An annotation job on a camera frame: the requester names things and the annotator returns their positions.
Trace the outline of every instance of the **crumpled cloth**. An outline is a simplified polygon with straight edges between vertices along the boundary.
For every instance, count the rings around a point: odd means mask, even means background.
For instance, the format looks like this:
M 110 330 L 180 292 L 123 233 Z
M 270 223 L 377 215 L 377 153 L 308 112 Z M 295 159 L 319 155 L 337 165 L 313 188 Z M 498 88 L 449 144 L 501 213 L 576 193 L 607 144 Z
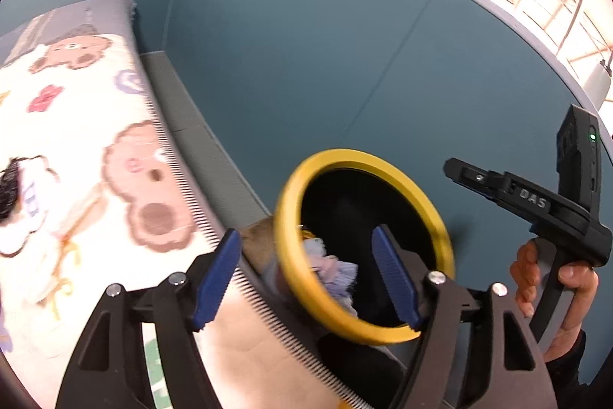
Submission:
M 357 317 L 351 296 L 351 286 L 357 277 L 357 264 L 340 261 L 334 255 L 326 255 L 326 247 L 321 238 L 309 238 L 304 244 L 311 268 L 317 273 L 327 292 Z

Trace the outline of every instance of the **mattress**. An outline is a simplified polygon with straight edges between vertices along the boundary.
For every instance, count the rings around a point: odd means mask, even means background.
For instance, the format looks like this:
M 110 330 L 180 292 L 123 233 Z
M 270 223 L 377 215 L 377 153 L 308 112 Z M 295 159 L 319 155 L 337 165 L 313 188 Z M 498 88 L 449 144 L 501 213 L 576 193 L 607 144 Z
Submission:
M 43 409 L 110 283 L 155 286 L 224 230 L 161 118 L 133 14 L 132 0 L 88 0 L 0 37 L 0 169 L 20 176 L 0 222 L 0 349 Z M 143 337 L 156 407 L 167 409 L 153 325 Z M 225 409 L 367 407 L 300 347 L 240 268 L 195 337 Z

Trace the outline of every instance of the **brown object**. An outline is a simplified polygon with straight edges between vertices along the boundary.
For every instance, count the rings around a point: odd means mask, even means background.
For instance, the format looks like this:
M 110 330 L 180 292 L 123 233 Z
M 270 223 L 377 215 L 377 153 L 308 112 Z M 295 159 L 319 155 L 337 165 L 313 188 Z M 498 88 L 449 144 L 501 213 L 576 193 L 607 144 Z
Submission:
M 194 219 L 167 163 L 150 120 L 132 124 L 106 148 L 102 178 L 129 203 L 134 240 L 155 251 L 185 248 Z
M 266 217 L 241 230 L 240 236 L 243 255 L 258 274 L 263 274 L 275 253 L 273 217 Z
M 77 35 L 62 39 L 49 46 L 45 56 L 30 66 L 30 73 L 59 65 L 66 65 L 71 70 L 89 67 L 102 58 L 103 51 L 110 45 L 110 39 L 100 35 Z

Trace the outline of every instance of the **bear face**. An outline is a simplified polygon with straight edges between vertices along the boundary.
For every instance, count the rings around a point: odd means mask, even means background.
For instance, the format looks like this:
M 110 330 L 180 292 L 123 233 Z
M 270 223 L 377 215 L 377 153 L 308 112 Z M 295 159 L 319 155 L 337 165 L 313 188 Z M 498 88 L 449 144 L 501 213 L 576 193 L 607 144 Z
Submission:
M 111 40 L 100 35 L 77 35 L 62 39 L 49 46 L 45 55 L 30 66 L 30 73 L 59 65 L 66 65 L 71 70 L 89 67 L 102 58 L 104 50 L 110 45 Z
M 194 220 L 151 121 L 132 124 L 105 150 L 102 177 L 129 203 L 134 240 L 155 251 L 185 248 Z

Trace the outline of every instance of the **gray baseboard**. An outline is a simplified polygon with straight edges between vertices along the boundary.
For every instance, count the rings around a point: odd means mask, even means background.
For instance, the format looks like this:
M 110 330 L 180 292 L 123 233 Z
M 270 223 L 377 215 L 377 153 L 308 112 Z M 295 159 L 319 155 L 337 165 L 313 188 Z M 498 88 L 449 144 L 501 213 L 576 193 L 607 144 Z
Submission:
M 183 161 L 225 227 L 242 228 L 269 215 L 208 127 L 163 51 L 140 59 Z

